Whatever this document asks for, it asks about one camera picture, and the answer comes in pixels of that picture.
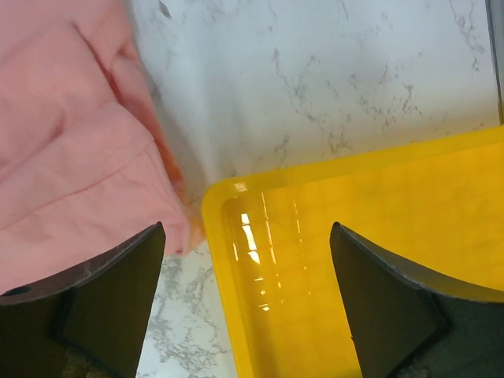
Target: yellow plastic tray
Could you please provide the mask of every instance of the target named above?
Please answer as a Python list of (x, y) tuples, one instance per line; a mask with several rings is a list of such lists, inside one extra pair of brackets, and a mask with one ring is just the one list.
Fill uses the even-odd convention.
[(332, 224), (504, 289), (504, 128), (225, 180), (202, 212), (239, 376), (357, 378)]

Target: screw hole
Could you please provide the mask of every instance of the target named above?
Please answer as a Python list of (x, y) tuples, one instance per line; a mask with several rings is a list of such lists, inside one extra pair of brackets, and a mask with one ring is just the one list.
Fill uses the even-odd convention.
[(14, 289), (10, 289), (2, 294), (2, 297), (12, 297), (13, 295), (20, 295), (24, 293), (28, 293), (31, 290), (29, 286), (19, 286)]

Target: white marble surface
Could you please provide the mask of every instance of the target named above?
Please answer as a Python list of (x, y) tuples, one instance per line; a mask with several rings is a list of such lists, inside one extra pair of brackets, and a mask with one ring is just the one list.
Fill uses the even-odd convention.
[[(498, 124), (484, 0), (130, 0), (198, 207), (227, 176)], [(236, 376), (206, 245), (167, 258), (138, 377)]]

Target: pink cloth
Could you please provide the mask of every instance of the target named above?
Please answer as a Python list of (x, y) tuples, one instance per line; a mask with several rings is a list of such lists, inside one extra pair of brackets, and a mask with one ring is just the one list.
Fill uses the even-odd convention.
[(0, 1), (0, 294), (157, 221), (201, 240), (118, 0)]

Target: yellow tray rim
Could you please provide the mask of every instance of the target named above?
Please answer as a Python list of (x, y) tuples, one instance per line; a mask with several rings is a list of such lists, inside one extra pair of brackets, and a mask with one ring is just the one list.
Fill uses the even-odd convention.
[(224, 245), (225, 230), (220, 221), (216, 221), (222, 219), (223, 205), (227, 200), (238, 198), (248, 192), (267, 191), (286, 185), (310, 183), (370, 169), (381, 169), (389, 165), (432, 158), (503, 140), (504, 128), (489, 128), (330, 161), (234, 177), (212, 185), (202, 201), (202, 217), (239, 377), (255, 377), (255, 374), (245, 324), (239, 311), (240, 303), (233, 282), (231, 259)]

